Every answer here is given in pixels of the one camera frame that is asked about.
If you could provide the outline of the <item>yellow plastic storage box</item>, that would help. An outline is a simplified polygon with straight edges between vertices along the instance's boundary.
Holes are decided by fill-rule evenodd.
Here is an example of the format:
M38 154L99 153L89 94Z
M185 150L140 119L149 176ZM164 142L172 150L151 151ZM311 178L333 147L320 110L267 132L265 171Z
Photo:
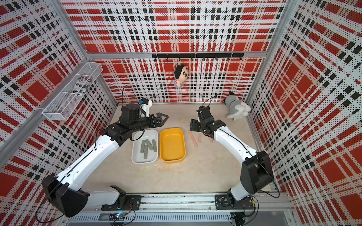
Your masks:
M186 156L184 133L180 128L165 129L160 134L160 157L165 163L179 163Z

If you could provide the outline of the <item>green folding knife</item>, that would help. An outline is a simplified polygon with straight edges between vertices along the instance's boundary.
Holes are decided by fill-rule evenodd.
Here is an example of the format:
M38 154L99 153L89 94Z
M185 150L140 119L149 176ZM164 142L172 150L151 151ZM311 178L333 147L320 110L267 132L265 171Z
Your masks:
M157 142L154 139L152 140L152 146L153 146L153 151L157 153L158 152Z
M141 148L140 148L140 152L141 152L141 153L144 153L145 145L146 145L146 141L143 140L143 141L141 142Z
M148 146L147 145L145 145L145 148L144 148L144 153L143 153L143 158L145 159L145 160L147 160L147 158L148 158Z
M145 142L146 142L146 144L147 144L147 146L148 146L148 148L149 148L149 150L154 150L154 148L153 148L153 144L147 139L147 140L145 140Z

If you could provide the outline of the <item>white plastic storage box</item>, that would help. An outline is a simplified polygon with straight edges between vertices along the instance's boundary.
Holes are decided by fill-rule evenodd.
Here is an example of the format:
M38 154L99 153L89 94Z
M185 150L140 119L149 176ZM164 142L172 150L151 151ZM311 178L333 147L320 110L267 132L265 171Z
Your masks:
M158 132L145 130L133 137L132 162L136 165L153 165L158 160Z

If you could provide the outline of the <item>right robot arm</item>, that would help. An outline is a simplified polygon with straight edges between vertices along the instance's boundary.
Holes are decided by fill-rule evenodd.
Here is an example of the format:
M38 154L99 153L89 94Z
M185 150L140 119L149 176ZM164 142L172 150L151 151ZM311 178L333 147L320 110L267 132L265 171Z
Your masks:
M239 209L245 199L274 181L270 157L265 151L258 152L237 138L223 121L214 120L209 106L201 106L197 115L197 120L190 121L190 130L222 144L241 165L239 183L229 189L226 196L228 205Z

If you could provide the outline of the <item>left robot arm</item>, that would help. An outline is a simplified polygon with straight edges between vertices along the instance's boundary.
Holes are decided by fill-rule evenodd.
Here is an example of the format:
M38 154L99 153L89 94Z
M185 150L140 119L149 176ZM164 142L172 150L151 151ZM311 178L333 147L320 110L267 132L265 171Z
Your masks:
M84 208L110 205L122 208L127 205L126 192L117 186L104 191L86 191L82 185L91 173L135 132L162 127L168 115L147 115L138 104L122 107L118 121L106 127L101 136L79 159L57 176L47 176L42 181L46 199L62 214L70 218Z

